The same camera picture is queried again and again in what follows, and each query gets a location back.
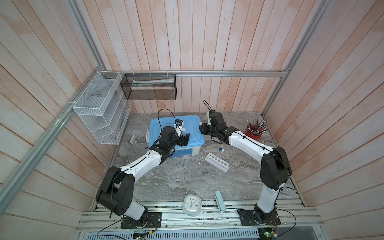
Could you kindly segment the white plastic storage bin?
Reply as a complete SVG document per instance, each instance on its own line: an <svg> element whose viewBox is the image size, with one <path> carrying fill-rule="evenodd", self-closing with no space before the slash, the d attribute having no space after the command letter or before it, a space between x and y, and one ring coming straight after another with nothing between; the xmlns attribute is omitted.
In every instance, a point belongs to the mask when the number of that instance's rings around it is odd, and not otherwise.
<svg viewBox="0 0 384 240"><path fill-rule="evenodd" d="M154 132L147 130L146 133L146 142L149 147L155 142L155 140L160 136L160 132L156 135ZM205 144L205 137L202 134L193 134L190 133L190 139L187 146L180 147L175 146L175 153L172 155L172 158L178 157L187 157L187 156L197 156L200 152L201 147Z"/></svg>

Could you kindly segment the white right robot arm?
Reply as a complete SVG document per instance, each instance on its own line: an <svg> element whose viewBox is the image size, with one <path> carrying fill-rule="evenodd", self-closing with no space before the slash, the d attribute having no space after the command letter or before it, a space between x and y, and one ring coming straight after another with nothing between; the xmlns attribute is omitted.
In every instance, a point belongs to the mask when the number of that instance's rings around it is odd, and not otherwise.
<svg viewBox="0 0 384 240"><path fill-rule="evenodd" d="M250 138L235 127L228 127L221 113L215 110L207 112L208 121L199 127L201 134L215 137L220 143L225 143L245 152L261 164L260 178L263 183L262 193L255 204L253 216L258 225L267 224L274 216L276 200L280 189L292 175L292 169L282 147L272 148Z"/></svg>

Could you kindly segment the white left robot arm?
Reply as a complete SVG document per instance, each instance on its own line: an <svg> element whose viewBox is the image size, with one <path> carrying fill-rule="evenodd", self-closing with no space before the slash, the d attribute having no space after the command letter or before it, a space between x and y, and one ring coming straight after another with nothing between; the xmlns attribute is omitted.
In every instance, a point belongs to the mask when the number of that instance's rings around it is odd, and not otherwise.
<svg viewBox="0 0 384 240"><path fill-rule="evenodd" d="M148 219L148 208L133 200L135 183L151 169L162 164L176 151L186 147L190 134L183 135L181 127L164 127L159 138L136 161L123 167L110 167L96 195L96 202L117 216L124 216L143 226Z"/></svg>

